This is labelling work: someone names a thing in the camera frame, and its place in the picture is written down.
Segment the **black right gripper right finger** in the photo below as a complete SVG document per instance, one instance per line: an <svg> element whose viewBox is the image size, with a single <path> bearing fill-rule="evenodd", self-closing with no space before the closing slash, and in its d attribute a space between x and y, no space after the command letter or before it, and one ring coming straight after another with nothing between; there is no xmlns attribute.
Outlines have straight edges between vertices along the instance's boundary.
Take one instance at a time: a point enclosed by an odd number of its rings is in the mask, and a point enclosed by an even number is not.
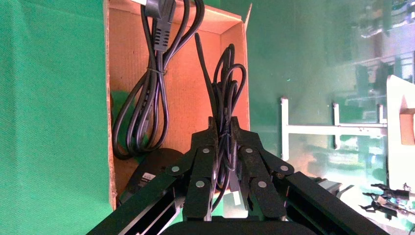
<svg viewBox="0 0 415 235"><path fill-rule="evenodd" d="M231 118L231 138L238 147L238 178L252 235L383 235L365 218L314 178L264 149L257 133Z"/></svg>

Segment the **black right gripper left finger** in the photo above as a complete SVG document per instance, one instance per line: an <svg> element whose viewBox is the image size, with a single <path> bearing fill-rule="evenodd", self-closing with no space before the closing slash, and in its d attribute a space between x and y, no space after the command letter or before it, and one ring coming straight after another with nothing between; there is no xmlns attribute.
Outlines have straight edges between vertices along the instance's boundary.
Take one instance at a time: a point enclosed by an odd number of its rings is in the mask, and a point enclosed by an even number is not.
<svg viewBox="0 0 415 235"><path fill-rule="evenodd" d="M88 233L90 235L182 235L171 223L211 219L215 191L217 127L213 117L206 130L194 133L191 147Z"/></svg>

